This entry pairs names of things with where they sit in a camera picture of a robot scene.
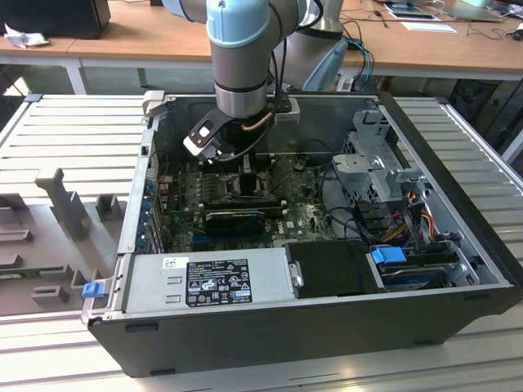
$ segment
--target desk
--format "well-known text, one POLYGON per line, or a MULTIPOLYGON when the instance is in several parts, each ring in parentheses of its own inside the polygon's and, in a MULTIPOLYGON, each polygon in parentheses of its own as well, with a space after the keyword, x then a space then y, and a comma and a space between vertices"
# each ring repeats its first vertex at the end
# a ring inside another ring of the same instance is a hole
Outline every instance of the desk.
MULTIPOLYGON (((346 0, 344 9, 372 9, 370 0, 346 0)), ((8 42, 0 45, 4 64, 61 65, 67 69, 74 92, 85 94, 84 67, 137 68, 145 85, 146 68, 211 69, 211 52, 204 26, 176 18, 148 2, 110 1, 111 21, 99 40, 52 38, 49 47, 21 50, 8 42)), ((369 13, 350 11, 364 19, 369 13)), ((488 33, 493 27, 509 30, 518 24, 474 23, 488 33)), ((364 44, 374 54, 376 75, 421 78, 479 78, 520 80, 523 77, 523 43, 510 38, 489 40, 479 34, 467 36, 468 23, 450 23, 458 33, 408 31, 401 23, 361 21, 364 44)), ((348 25, 352 34, 355 26, 348 25)), ((345 76, 355 74, 361 54, 347 53, 345 76)))
MULTIPOLYGON (((376 10, 384 10, 381 4, 375 4, 376 10)), ((373 10, 370 0, 345 0, 343 16, 354 19, 365 19, 373 10)), ((373 73, 387 76, 410 76, 422 78, 464 78, 520 80, 523 77, 523 46, 511 38, 500 41, 488 39, 481 34, 467 36, 467 22, 453 22, 448 25, 457 33, 430 33, 409 31, 401 23, 393 20, 387 11, 382 11, 389 28, 381 19, 372 15, 375 21, 358 21, 361 27, 365 47, 375 58, 373 73)), ((519 25, 517 20, 506 20, 503 23, 474 22, 474 29, 491 36, 492 28, 505 31, 519 25)), ((347 24, 353 37, 358 37, 356 26, 347 24)), ((361 66, 361 55, 347 55, 344 62, 346 73, 355 74, 361 66)))

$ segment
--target computer case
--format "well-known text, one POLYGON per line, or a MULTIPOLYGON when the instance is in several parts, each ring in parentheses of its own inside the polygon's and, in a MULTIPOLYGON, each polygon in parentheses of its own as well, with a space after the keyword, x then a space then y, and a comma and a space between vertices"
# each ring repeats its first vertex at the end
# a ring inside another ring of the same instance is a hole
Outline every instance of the computer case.
POLYGON ((0 12, 4 24, 24 33, 46 37, 98 39, 111 14, 107 0, 5 0, 0 12))

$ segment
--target warning label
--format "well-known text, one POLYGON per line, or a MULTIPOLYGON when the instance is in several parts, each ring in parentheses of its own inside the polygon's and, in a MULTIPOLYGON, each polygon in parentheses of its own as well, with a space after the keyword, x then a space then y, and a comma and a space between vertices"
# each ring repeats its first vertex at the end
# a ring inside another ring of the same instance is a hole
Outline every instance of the warning label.
POLYGON ((253 302, 247 259, 187 264, 187 306, 194 308, 246 302, 253 302))

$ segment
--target black plastic cover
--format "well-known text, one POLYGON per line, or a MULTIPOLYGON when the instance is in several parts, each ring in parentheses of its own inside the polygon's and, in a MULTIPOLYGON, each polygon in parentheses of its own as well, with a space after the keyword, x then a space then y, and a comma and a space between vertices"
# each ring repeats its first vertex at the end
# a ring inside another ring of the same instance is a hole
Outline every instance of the black plastic cover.
POLYGON ((299 265, 298 298, 357 296, 377 291, 364 245, 356 241, 288 243, 288 262, 299 265))

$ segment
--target motherboard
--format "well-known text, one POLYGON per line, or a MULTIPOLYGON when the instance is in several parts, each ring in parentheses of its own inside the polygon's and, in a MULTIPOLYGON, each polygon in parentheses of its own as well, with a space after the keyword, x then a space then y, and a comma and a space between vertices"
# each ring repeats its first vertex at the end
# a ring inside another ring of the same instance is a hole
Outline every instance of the motherboard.
POLYGON ((160 177, 166 250, 205 252, 282 247, 335 239, 318 199, 321 166, 303 156, 274 156, 257 170, 252 194, 238 172, 181 163, 160 177))

